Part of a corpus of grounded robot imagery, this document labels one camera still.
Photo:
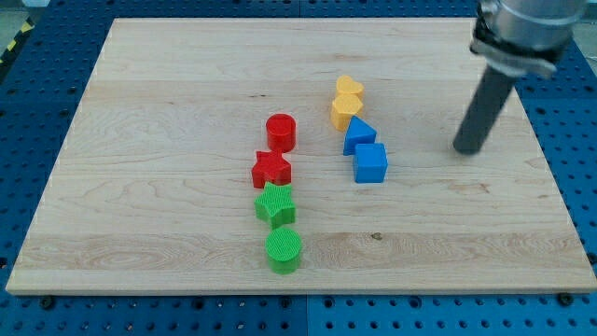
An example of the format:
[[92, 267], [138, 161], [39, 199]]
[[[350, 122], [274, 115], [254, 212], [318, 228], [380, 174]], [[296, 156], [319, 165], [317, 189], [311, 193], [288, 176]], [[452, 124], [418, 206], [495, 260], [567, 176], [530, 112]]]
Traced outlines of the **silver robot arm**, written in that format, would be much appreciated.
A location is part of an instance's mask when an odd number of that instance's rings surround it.
[[550, 78], [587, 0], [479, 0], [470, 50], [508, 77]]

